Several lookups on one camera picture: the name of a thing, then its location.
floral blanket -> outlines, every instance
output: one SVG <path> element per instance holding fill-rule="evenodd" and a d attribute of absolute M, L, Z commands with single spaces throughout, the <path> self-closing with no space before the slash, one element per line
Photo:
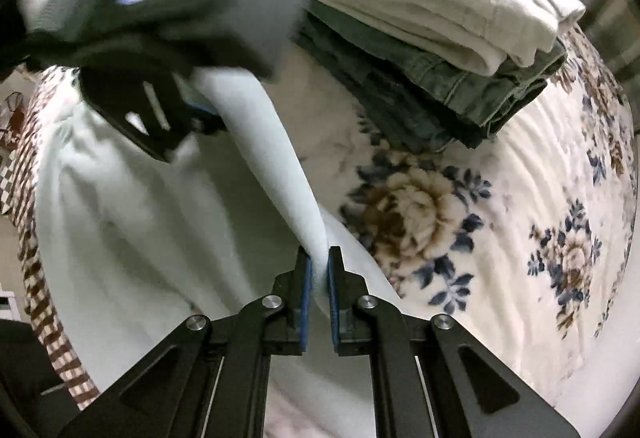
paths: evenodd
<path fill-rule="evenodd" d="M 391 149 L 293 47 L 268 87 L 318 201 L 402 302 L 452 314 L 550 402 L 607 320 L 637 192 L 626 98 L 579 29 L 562 41 L 546 90 L 475 150 Z"/>

stack of folded clothes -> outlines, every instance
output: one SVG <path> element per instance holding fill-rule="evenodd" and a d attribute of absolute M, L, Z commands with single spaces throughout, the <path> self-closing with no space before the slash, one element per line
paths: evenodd
<path fill-rule="evenodd" d="M 297 43 L 393 147 L 477 147 L 546 87 L 579 0 L 311 0 Z"/>

curtain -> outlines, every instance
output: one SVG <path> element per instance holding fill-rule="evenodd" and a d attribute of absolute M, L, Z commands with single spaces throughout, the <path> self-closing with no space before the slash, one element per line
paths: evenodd
<path fill-rule="evenodd" d="M 578 22 L 625 89 L 640 131 L 640 7 L 634 0 L 581 0 Z"/>

brown checkered fabric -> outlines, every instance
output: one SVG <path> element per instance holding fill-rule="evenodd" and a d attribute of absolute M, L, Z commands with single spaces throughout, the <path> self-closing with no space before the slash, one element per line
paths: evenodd
<path fill-rule="evenodd" d="M 35 190 L 38 182 L 38 150 L 42 142 L 40 113 L 56 89 L 74 73 L 66 68 L 50 68 L 42 76 L 30 101 L 15 155 L 14 188 L 9 218 L 18 229 L 18 258 L 26 290 L 25 312 L 36 335 L 46 347 L 56 372 L 65 382 L 80 409 L 98 395 L 98 389 L 80 363 L 65 335 L 45 279 L 35 220 Z"/>

blue gripper pad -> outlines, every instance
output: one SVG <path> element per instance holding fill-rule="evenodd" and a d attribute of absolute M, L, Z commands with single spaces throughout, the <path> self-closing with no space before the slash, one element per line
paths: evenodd
<path fill-rule="evenodd" d="M 338 348 L 340 343 L 340 321 L 338 320 L 338 292 L 335 286 L 335 270 L 334 270 L 334 258 L 332 253 L 329 252 L 329 263 L 327 266 L 327 289 L 329 291 L 329 311 L 331 315 L 331 338 L 334 342 L 334 348 Z"/>
<path fill-rule="evenodd" d="M 312 290 L 312 270 L 311 258 L 306 258 L 305 283 L 302 289 L 302 299 L 300 300 L 300 348 L 306 352 L 309 340 L 309 303 L 311 301 Z"/>

